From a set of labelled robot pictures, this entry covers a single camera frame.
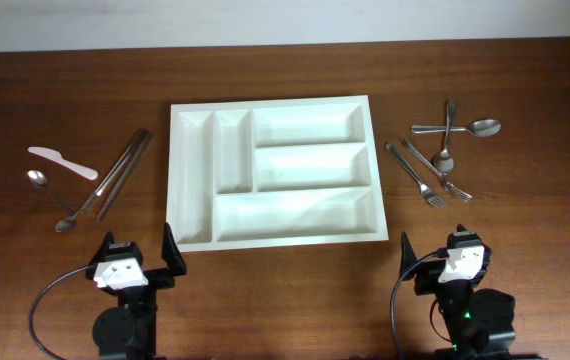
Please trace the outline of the steel spoon pointing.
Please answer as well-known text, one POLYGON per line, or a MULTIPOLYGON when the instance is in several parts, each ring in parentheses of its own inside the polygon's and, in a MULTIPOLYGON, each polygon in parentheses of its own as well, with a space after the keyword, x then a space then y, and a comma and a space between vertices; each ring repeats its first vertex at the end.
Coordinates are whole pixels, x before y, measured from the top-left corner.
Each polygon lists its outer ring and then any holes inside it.
MULTIPOLYGON (((501 129, 501 123, 495 119, 481 119, 467 126, 451 126, 451 132, 467 132, 474 137, 484 138, 497 134, 501 129)), ((412 125, 410 130, 415 134, 445 132, 445 126, 412 125)))

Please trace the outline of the white plastic knife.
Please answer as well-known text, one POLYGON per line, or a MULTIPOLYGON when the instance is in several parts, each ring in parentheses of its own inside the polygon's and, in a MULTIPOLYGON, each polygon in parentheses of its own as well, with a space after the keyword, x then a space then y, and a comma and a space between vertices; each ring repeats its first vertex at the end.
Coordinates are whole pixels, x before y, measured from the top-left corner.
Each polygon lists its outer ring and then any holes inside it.
POLYGON ((60 152, 50 149, 50 148, 45 148, 45 147, 29 147, 27 149, 27 151, 31 154, 43 157, 45 159, 48 159, 54 163, 57 163, 69 170, 71 170, 72 172, 80 175, 83 178, 86 178, 88 180, 96 180, 98 178, 98 172, 94 169, 91 169, 89 167, 71 162, 69 160, 66 160, 63 158, 63 156, 61 155, 60 152))

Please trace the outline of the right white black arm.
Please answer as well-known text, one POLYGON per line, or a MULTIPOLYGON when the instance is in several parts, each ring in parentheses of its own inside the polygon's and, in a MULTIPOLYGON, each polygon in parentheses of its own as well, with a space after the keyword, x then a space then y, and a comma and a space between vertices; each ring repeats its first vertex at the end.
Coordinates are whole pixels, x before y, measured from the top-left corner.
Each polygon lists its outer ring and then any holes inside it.
POLYGON ((479 235, 459 224, 449 234, 447 244, 421 258, 415 255, 409 237, 401 234, 399 278, 390 296, 390 323, 398 359, 443 360, 527 360, 535 353, 514 354, 513 326, 516 301, 495 289, 478 289, 488 272, 492 250, 479 235), (395 302, 401 284, 414 282, 418 296, 435 297, 430 311, 438 312, 445 323, 450 346, 433 353, 406 353, 402 350, 396 325, 395 302))

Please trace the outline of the steel spoon pointing down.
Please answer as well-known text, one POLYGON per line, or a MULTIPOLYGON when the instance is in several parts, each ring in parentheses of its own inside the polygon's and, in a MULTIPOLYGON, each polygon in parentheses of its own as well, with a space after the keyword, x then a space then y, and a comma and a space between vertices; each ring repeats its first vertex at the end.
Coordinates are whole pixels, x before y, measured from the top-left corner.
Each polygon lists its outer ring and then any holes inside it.
POLYGON ((453 100, 448 100, 446 104, 446 126, 443 138, 442 149, 433 157, 433 165, 441 173, 449 173, 453 170, 454 160, 449 152, 450 132, 456 111, 456 104, 453 100))

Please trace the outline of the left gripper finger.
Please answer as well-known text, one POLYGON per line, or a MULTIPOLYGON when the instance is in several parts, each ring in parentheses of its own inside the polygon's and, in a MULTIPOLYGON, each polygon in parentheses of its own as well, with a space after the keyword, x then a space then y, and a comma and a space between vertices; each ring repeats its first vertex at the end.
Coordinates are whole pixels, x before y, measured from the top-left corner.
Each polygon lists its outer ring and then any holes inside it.
POLYGON ((90 259, 88 265, 89 266, 96 266, 98 263, 103 262, 105 257, 106 257, 106 253, 109 250, 109 247, 113 243, 114 243, 114 236, 110 231, 108 231, 105 234, 101 244, 99 245, 99 248, 97 249, 95 254, 92 256, 92 258, 90 259))
POLYGON ((161 258, 166 263, 170 273, 176 276, 187 274, 187 266, 181 255, 168 222, 164 225, 161 258))

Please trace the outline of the long-handled steel spoon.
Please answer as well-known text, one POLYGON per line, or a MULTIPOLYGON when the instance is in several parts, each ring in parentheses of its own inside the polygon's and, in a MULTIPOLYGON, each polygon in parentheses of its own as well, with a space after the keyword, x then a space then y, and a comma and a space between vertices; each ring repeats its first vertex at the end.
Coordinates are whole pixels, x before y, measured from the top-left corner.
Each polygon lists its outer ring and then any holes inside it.
POLYGON ((69 217, 60 220, 56 226, 55 231, 57 233, 64 233, 73 230, 77 224, 77 217, 85 213, 94 202, 103 194, 103 192, 108 188, 108 186, 116 178, 116 175, 124 168, 127 162, 134 156, 135 151, 143 144, 143 141, 150 135, 150 131, 147 129, 141 129, 137 135, 134 137, 133 141, 121 155, 116 164, 111 168, 111 170, 104 176, 103 180, 99 185, 97 185, 94 190, 90 193, 87 200, 82 204, 82 206, 69 217))

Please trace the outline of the small steel teaspoon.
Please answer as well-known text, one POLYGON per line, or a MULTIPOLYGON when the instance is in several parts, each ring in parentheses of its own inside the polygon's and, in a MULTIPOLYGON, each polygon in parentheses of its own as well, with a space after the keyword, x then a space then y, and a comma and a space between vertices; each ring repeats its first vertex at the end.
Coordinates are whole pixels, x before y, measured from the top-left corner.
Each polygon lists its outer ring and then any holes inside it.
POLYGON ((49 185, 48 179, 46 176, 38 171, 38 170, 29 170, 27 172, 27 176, 30 182, 36 187, 40 189, 44 189, 48 192, 48 194, 54 199, 54 201, 68 214, 72 215, 73 212, 71 208, 67 205, 67 203, 60 197, 58 193, 56 193, 49 185))

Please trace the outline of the white plastic cutlery tray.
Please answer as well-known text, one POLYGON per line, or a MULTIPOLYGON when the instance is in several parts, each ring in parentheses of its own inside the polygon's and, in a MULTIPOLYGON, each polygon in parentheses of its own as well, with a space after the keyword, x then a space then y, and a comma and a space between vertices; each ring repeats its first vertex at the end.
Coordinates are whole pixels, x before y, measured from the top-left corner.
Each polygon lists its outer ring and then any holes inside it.
POLYGON ((386 240, 368 98, 173 105, 166 220, 184 252, 386 240))

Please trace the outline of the left black arm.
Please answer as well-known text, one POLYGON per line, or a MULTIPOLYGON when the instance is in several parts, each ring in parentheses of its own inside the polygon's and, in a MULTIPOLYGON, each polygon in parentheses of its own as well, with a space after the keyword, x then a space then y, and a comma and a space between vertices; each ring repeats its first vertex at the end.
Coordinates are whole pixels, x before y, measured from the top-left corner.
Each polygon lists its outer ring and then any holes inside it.
POLYGON ((145 270, 135 242, 117 243, 108 232, 89 262, 85 277, 115 297, 117 305, 98 315, 92 338, 101 359, 153 359, 156 356, 157 292, 187 274, 171 226, 164 225, 162 268, 145 270))

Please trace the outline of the steel fork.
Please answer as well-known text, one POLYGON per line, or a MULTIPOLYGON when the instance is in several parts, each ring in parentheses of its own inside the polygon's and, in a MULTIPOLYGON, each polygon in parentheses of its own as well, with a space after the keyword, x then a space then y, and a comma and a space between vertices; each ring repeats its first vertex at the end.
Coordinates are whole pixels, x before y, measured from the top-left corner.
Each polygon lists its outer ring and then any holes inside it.
POLYGON ((432 165, 407 139, 401 141, 402 145, 408 150, 417 160, 419 160, 423 165, 425 165, 429 170, 431 170, 438 178, 440 185, 444 190, 450 193, 453 197, 458 198, 464 202, 470 202, 473 196, 465 191, 457 188, 447 177, 447 175, 439 171, 434 165, 432 165))
POLYGON ((396 148, 395 145, 391 143, 385 144, 386 150, 396 159, 400 166, 411 176, 411 178, 416 182, 419 187, 419 193, 421 197, 431 206, 437 209, 445 209, 448 204, 442 200, 428 185, 426 185, 416 171, 411 167, 409 162, 401 154, 401 152, 396 148))

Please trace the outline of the steel kitchen tongs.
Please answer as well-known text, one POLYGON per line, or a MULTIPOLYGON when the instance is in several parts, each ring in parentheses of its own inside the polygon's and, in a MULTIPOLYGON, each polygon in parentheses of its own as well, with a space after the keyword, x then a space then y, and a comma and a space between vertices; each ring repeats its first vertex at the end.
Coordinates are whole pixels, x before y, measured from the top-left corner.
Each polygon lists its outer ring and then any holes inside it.
POLYGON ((134 152, 127 158, 125 163, 125 168, 118 173, 118 179, 116 184, 112 187, 106 201, 104 202, 96 221, 101 223, 107 215, 107 212, 113 205, 116 197, 118 196, 121 188, 124 186, 127 179, 130 177, 134 168, 137 166, 142 154, 148 147, 151 139, 153 138, 153 133, 148 129, 142 129, 137 136, 137 143, 134 146, 134 152))

